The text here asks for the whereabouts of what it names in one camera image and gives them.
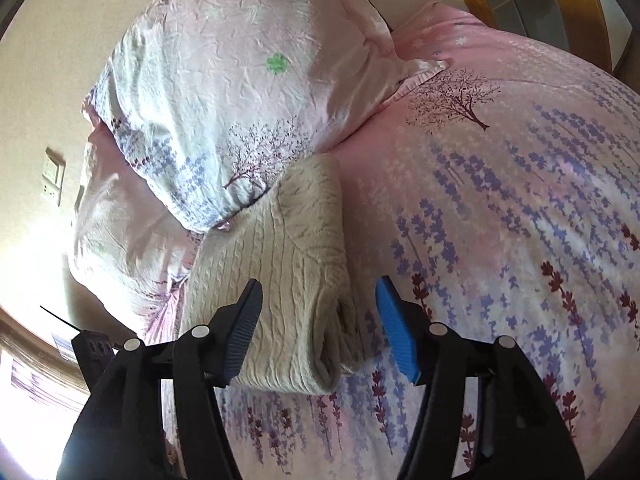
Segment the beige knitted sweater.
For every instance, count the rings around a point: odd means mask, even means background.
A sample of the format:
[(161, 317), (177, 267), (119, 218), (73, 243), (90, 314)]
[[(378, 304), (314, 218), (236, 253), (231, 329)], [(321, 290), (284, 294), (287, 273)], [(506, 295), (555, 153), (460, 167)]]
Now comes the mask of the beige knitted sweater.
[(228, 230), (204, 236), (186, 282), (180, 330), (208, 322), (262, 284), (262, 313), (238, 385), (326, 394), (359, 370), (363, 348), (347, 269), (340, 165), (329, 154), (289, 166)]

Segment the pale pink floral pillow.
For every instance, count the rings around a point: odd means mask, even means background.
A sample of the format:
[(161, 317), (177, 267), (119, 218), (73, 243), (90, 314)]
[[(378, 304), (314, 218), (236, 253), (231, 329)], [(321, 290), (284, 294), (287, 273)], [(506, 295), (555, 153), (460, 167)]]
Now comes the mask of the pale pink floral pillow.
[(206, 232), (445, 68), (400, 58), (369, 0), (152, 0), (85, 113), (186, 229)]

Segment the wooden headboard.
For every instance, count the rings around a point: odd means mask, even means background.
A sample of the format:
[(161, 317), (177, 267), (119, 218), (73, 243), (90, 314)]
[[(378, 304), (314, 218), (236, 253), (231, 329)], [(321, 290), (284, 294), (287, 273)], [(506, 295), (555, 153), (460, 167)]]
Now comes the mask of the wooden headboard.
[(622, 62), (632, 26), (616, 0), (463, 0), (485, 24), (551, 44), (609, 73)]

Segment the pink lavender print bedsheet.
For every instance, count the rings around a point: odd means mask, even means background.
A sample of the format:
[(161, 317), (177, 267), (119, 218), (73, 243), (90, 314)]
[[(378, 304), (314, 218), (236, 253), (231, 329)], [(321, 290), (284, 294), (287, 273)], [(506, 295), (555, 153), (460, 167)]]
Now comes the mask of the pink lavender print bedsheet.
[(506, 335), (588, 476), (639, 407), (639, 97), (596, 66), (431, 3), (394, 32), (447, 68), (334, 148), (363, 366), (322, 396), (217, 394), (247, 479), (393, 479), (422, 391), (376, 312), (389, 276), (460, 336)]

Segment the white wall switch panel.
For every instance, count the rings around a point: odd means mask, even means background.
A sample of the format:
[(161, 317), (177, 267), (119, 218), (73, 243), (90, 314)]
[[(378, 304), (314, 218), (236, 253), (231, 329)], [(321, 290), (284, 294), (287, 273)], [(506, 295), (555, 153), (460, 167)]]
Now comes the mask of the white wall switch panel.
[(41, 197), (55, 207), (61, 203), (65, 169), (64, 158), (52, 148), (46, 148), (41, 171)]

